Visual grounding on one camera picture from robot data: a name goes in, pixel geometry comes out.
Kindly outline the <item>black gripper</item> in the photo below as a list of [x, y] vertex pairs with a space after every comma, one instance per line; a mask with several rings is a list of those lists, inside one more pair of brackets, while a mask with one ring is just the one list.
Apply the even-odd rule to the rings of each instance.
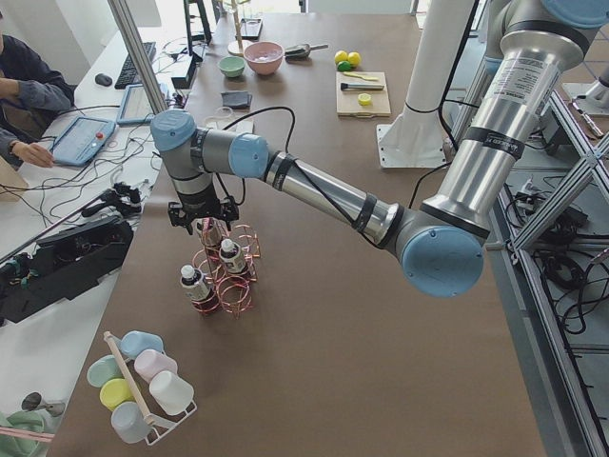
[[192, 235], [195, 219], [212, 217], [230, 223], [240, 217], [239, 209], [232, 195], [220, 200], [215, 188], [205, 188], [195, 194], [177, 193], [180, 201], [169, 202], [167, 214], [174, 227], [183, 227]]

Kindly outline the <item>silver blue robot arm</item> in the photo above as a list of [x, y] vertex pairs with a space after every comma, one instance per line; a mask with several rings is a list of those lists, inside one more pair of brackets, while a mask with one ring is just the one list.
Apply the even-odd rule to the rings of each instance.
[[391, 252], [419, 291], [451, 297], [481, 276], [488, 213], [521, 158], [560, 75], [584, 58], [608, 21], [604, 1], [498, 3], [489, 24], [496, 73], [438, 192], [415, 209], [389, 205], [285, 152], [258, 135], [200, 129], [181, 109], [150, 125], [178, 195], [175, 226], [223, 213], [214, 173], [257, 178], [345, 223]]
[[609, 68], [599, 75], [597, 81], [593, 83], [585, 92], [585, 99], [596, 105], [597, 107], [606, 109], [608, 107], [608, 91], [609, 91]]

